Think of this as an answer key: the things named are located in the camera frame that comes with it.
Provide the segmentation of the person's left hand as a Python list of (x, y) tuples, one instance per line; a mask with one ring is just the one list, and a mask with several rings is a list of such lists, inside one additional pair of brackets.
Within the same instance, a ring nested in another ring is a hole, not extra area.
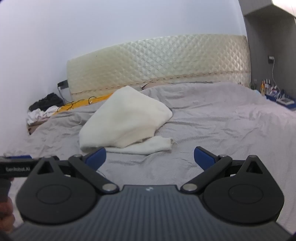
[(10, 233), (14, 228), (13, 203), (10, 197), (6, 202), (1, 202), (1, 231)]

